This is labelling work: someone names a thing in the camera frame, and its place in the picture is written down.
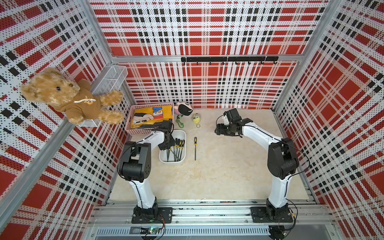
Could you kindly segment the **white plastic storage box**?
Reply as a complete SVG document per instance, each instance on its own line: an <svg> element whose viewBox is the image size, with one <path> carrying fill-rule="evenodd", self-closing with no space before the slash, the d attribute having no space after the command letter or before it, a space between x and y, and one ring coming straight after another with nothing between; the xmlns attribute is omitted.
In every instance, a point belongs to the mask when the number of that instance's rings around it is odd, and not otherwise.
<svg viewBox="0 0 384 240"><path fill-rule="evenodd" d="M168 164L168 165L181 165L185 158L186 158L186 153L187 153L187 150L186 150L186 145L187 145L187 141L186 141L186 132L184 132L183 130L174 130L173 134L172 134L174 140L176 139L180 139L180 140L185 140L185 146L184 146L184 149L183 149L183 153L182 153L182 159L180 162L174 162L174 155L173 155L173 146L171 146L171 153L170 153L170 158L169 158L169 162L167 162L167 150L164 150L164 151L160 151L159 153L159 160L161 163L163 164Z"/></svg>

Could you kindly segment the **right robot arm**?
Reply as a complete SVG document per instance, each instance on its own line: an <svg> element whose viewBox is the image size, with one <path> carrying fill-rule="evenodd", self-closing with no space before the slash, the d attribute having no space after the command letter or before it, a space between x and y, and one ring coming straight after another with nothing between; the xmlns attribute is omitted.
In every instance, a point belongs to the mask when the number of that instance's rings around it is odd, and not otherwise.
<svg viewBox="0 0 384 240"><path fill-rule="evenodd" d="M289 212L288 191L291 180L297 175L299 159L292 139L281 138L259 127L251 119L243 119L237 109L225 111L216 124L215 133L229 137L248 137L267 152L267 167L273 176L272 187L266 200L266 214L275 220Z"/></svg>

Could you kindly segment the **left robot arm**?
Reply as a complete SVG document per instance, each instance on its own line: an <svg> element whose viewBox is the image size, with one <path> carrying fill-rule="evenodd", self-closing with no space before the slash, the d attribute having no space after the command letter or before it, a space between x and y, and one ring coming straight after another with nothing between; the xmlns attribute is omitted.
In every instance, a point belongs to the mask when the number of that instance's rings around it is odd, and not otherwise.
<svg viewBox="0 0 384 240"><path fill-rule="evenodd" d="M137 198L134 214L156 218L158 204L148 177L152 169L152 150L169 150L174 145L172 136L174 124L171 120L162 121L152 132L137 142L126 142L118 163L118 175L129 182Z"/></svg>

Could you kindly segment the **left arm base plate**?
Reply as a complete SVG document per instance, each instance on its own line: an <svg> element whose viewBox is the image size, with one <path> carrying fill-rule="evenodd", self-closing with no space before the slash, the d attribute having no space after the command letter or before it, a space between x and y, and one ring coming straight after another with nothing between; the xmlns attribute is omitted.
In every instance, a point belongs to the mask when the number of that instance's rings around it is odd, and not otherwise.
<svg viewBox="0 0 384 240"><path fill-rule="evenodd" d="M142 209L136 206L134 208L131 223L132 224L170 224L173 218L173 208L158 208L154 206L151 209Z"/></svg>

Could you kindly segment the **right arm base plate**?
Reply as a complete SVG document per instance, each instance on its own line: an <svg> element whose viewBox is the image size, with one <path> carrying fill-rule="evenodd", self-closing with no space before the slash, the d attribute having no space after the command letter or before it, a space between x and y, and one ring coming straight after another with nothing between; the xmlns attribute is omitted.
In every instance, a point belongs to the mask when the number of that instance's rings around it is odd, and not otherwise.
<svg viewBox="0 0 384 240"><path fill-rule="evenodd" d="M254 223L293 223L293 217L288 207L274 209L273 207L251 207L251 217Z"/></svg>

